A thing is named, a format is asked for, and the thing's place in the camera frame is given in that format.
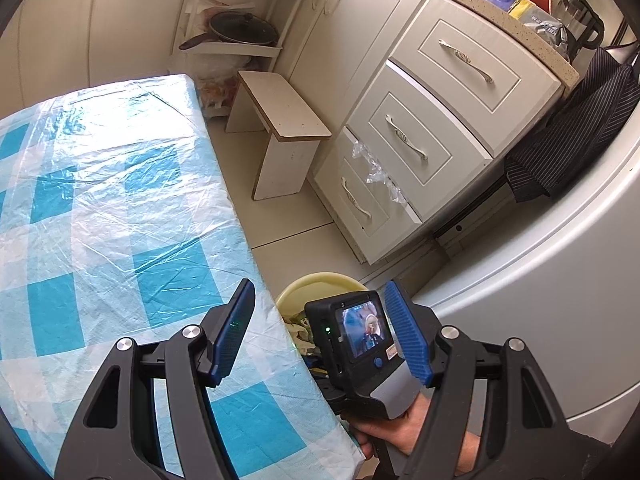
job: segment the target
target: camera viewfinder image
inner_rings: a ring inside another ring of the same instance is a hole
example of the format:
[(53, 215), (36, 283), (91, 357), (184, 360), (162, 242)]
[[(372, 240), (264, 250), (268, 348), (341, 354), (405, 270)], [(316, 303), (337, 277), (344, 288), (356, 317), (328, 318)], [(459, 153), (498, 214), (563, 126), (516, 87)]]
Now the camera viewfinder image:
[(354, 357), (360, 357), (364, 352), (384, 341), (384, 324), (380, 320), (381, 315), (371, 301), (342, 311), (342, 326)]

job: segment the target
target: tiled floor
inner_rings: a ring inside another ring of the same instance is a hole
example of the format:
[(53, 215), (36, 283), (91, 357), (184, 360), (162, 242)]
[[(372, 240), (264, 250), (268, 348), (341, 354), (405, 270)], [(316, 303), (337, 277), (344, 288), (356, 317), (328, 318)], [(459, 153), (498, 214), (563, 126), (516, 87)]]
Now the tiled floor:
[(311, 272), (340, 272), (361, 280), (372, 267), (361, 264), (308, 182), (299, 193), (251, 198), (266, 132), (226, 134), (223, 118), (209, 121), (209, 135), (231, 200), (271, 295)]

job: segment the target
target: drawer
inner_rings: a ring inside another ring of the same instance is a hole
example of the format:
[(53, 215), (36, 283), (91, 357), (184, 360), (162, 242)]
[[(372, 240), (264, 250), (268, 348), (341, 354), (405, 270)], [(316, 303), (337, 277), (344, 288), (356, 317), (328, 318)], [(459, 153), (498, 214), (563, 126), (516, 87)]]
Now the drawer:
[(441, 102), (390, 61), (347, 124), (425, 221), (492, 160)]
[(451, 0), (427, 0), (391, 57), (493, 156), (534, 124), (560, 88), (523, 46)]
[(314, 180), (372, 264), (413, 233), (421, 222), (407, 204), (393, 202), (385, 184), (365, 184), (369, 167), (353, 158), (356, 138), (344, 128)]

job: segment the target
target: countertop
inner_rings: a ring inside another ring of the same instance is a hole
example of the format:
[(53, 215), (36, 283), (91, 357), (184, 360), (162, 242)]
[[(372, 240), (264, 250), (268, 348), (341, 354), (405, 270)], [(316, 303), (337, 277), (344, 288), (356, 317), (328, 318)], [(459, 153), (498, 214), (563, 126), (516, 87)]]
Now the countertop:
[(562, 82), (567, 91), (574, 89), (580, 81), (580, 75), (575, 69), (545, 40), (491, 2), (487, 0), (453, 1), (482, 16), (519, 42)]

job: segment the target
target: wooden stool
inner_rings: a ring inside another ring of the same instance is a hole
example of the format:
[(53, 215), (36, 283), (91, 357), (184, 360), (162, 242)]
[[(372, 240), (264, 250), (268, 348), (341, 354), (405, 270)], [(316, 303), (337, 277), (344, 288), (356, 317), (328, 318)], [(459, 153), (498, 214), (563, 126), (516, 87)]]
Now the wooden stool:
[(225, 131), (270, 134), (254, 200), (300, 191), (320, 140), (331, 132), (280, 74), (238, 72), (240, 86)]

